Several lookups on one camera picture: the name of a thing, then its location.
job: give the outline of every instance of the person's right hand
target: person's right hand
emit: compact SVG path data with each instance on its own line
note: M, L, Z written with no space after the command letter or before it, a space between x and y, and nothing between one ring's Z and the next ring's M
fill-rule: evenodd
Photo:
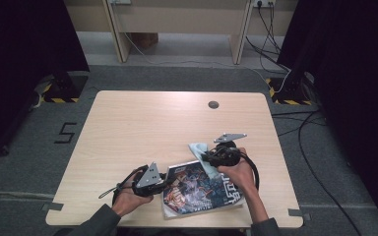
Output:
M247 154L244 147L239 147L238 149L244 154ZM218 172L227 175L232 183L241 188L243 191L251 188L256 189L253 171L244 158L241 158L238 164L234 166L219 166L217 170Z

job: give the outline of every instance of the dark sleeve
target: dark sleeve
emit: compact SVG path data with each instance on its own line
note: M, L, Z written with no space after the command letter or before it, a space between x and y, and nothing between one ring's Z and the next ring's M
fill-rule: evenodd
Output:
M69 236L109 235L121 217L108 205L103 205L88 221L75 228Z
M282 236L274 218L251 225L252 236Z

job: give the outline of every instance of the person's left hand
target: person's left hand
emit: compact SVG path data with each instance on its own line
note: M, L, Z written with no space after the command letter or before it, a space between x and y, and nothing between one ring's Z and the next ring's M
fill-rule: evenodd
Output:
M153 196L140 197L134 194L131 188L125 188L119 192L118 197L116 197L115 203L112 206L113 211L115 211L119 216L124 216L132 212L137 207L148 204L153 200Z

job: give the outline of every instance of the magazine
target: magazine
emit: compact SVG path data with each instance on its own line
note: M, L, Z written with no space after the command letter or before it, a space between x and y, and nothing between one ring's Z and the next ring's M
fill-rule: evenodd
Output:
M210 179L199 160L169 166L173 184L162 193L164 218L189 216L223 207L240 207L243 195L220 173Z

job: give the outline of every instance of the power outlet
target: power outlet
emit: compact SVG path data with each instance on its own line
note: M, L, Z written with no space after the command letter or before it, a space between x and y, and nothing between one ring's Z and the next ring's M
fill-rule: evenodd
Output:
M262 1L262 8L270 8L271 4L273 4L273 6L276 4L276 0L254 0L253 7L257 7L259 1Z

